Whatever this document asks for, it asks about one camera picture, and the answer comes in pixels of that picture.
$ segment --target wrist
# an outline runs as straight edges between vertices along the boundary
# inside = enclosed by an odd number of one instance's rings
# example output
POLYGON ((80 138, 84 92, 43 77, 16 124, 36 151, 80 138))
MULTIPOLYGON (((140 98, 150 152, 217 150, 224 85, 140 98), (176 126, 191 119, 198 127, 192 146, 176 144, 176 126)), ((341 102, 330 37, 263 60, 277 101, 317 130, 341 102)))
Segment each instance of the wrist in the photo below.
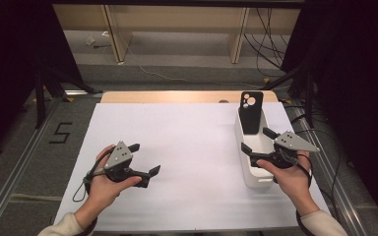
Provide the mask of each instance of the wrist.
POLYGON ((291 197, 290 199, 300 216, 320 210, 309 194, 300 197, 291 197))
POLYGON ((86 201, 76 212, 75 218, 83 230, 87 229, 97 216, 103 211, 103 207, 93 205, 86 201))

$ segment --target white sheet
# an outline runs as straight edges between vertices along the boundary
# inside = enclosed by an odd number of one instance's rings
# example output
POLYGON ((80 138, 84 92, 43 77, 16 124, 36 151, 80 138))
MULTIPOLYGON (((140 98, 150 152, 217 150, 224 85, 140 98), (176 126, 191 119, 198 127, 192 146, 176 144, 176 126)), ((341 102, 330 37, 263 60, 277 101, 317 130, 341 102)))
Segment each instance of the white sheet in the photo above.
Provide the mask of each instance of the white sheet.
MULTIPOLYGON (((295 208, 277 184, 244 184, 234 121, 236 103, 98 104, 55 222, 82 203, 72 197, 95 156, 122 140, 140 144, 131 167, 161 165, 149 188, 131 188, 98 218, 96 231, 183 232, 297 226, 295 208)), ((281 104, 263 104, 269 127, 291 130, 281 104)), ((328 211, 313 181, 311 194, 328 211)))

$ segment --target forearm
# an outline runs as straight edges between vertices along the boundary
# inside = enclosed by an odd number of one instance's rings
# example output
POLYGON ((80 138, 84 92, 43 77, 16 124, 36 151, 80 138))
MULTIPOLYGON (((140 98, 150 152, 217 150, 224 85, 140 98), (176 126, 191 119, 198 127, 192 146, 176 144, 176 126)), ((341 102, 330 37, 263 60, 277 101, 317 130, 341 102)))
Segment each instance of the forearm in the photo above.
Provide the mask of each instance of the forearm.
POLYGON ((86 201, 76 212, 75 218, 81 228, 88 228, 97 216, 103 211, 103 207, 97 207, 86 201))
POLYGON ((300 216, 320 210, 311 195, 306 193, 300 196, 290 197, 300 216))
POLYGON ((57 224, 44 228, 38 236, 49 235, 76 235, 82 233, 84 230, 79 226, 75 215, 73 213, 66 213, 57 224))
POLYGON ((347 233, 343 227, 330 215, 323 210, 317 210, 310 214, 302 216, 301 221, 303 225, 316 236, 330 235, 330 236, 345 236, 347 233))

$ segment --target printed number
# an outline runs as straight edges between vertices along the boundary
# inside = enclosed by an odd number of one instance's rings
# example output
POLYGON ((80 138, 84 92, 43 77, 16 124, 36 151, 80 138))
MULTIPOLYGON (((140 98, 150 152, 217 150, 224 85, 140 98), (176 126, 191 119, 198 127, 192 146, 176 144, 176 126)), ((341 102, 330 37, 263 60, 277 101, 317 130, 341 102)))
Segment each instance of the printed number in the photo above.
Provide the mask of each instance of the printed number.
POLYGON ((50 141, 50 144, 66 144, 67 138, 69 138, 70 133, 59 132, 59 130, 62 125, 72 125, 72 124, 73 124, 72 122, 60 122, 59 125, 57 126, 56 131, 54 132, 54 135, 64 136, 64 140, 63 141, 50 141))

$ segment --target white container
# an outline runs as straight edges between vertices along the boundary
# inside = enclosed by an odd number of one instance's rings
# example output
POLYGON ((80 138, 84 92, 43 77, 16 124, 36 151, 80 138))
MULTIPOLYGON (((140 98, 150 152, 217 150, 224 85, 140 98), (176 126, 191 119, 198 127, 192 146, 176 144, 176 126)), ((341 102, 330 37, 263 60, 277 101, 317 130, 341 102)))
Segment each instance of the white container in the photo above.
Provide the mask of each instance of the white container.
POLYGON ((241 142, 243 142, 248 145, 253 152, 270 153, 274 151, 273 140, 263 134, 264 127, 268 127, 268 123, 266 121, 266 114, 262 109, 259 133, 256 135, 244 135, 238 111, 236 112, 234 124, 235 137, 237 139, 244 182, 250 188, 270 187, 274 183, 273 174, 263 168, 251 167, 250 157, 241 150, 241 142))

